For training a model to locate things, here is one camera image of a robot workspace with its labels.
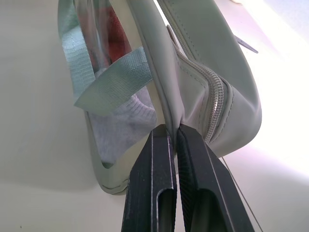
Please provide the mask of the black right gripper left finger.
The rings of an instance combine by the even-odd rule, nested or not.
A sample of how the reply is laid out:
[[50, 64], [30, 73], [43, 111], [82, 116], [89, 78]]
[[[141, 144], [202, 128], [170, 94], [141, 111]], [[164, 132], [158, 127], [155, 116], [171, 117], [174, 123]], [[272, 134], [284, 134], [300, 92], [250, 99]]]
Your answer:
[[123, 232], [172, 232], [177, 181], [173, 146], [164, 124], [154, 128], [129, 175]]

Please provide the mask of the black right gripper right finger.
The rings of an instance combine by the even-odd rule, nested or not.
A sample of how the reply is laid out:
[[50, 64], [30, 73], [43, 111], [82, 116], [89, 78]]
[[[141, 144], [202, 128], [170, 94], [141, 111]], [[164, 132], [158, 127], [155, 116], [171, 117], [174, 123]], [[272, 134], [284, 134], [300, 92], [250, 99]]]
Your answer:
[[185, 231], [254, 231], [230, 172], [196, 129], [180, 125], [177, 159]]

